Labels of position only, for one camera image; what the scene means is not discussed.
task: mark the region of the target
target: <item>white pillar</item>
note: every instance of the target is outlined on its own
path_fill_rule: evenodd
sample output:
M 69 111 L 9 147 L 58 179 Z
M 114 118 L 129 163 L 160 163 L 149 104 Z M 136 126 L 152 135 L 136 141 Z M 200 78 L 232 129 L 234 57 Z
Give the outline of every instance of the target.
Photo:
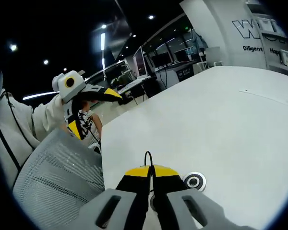
M 208 47 L 220 47 L 224 65 L 266 69 L 263 45 L 244 1 L 184 0 L 180 5 Z

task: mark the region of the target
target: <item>white hoodie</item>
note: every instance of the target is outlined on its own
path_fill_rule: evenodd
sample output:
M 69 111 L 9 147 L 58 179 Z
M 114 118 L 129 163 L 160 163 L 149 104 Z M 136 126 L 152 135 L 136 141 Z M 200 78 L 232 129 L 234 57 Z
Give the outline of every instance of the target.
M 19 165 L 22 166 L 25 160 L 33 152 L 33 149 L 21 134 L 19 127 L 12 116 L 8 100 L 5 94 L 2 95 L 3 91 L 4 90 L 1 91 L 0 95 L 0 129 Z M 65 122 L 63 106 L 59 95 L 56 95 L 48 104 L 40 104 L 34 110 L 31 106 L 16 101 L 10 93 L 9 99 L 13 104 L 12 110 L 24 135 L 34 148 L 39 145 L 48 133 Z M 32 122 L 34 123 L 35 133 L 33 131 Z M 7 183 L 12 187 L 18 171 L 2 143 L 1 138 L 0 161 L 5 172 Z

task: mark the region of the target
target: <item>white floor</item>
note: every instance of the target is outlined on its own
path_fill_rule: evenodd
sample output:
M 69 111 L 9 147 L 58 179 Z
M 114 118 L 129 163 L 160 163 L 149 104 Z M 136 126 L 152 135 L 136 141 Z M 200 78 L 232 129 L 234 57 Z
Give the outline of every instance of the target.
M 137 97 L 136 102 L 138 104 L 143 102 L 143 96 Z M 117 102 L 104 102 L 99 103 L 91 108 L 91 110 L 96 113 L 102 122 L 103 125 L 106 125 L 116 117 L 122 115 L 128 110 L 136 107 L 136 103 L 134 100 L 127 104 L 119 105 Z

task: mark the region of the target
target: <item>white tabletop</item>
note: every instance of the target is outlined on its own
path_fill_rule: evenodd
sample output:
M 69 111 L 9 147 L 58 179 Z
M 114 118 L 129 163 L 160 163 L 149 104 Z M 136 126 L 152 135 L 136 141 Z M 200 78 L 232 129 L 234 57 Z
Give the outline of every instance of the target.
M 148 78 L 150 78 L 150 76 L 147 76 L 147 77 L 144 77 L 144 78 L 138 78 L 138 79 L 130 82 L 129 84 L 125 85 L 124 88 L 122 88 L 122 89 L 120 89 L 120 90 L 118 91 L 118 93 L 121 95 L 121 94 L 129 91 L 130 89 L 132 89 L 134 86 L 136 86 L 136 85 L 138 85 L 138 84 L 141 84 L 142 81 L 144 81 L 144 80 L 146 80 L 146 79 L 148 79 Z
M 213 67 L 125 112 L 103 127 L 105 187 L 143 165 L 147 150 L 181 177 L 203 173 L 204 194 L 229 220 L 264 229 L 288 199 L 288 77 Z

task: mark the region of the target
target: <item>computer monitor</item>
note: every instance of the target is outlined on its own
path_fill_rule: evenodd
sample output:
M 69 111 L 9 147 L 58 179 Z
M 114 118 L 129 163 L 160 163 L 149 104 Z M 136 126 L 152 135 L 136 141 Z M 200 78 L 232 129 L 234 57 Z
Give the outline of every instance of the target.
M 163 54 L 152 56 L 152 60 L 156 68 L 159 66 L 164 66 L 172 62 L 168 53 L 163 53 Z
M 146 65 L 143 57 L 142 47 L 140 47 L 133 55 L 133 61 L 136 69 L 137 78 L 144 78 L 147 76 Z
M 176 55 L 177 61 L 189 61 L 186 49 L 177 51 L 174 54 Z

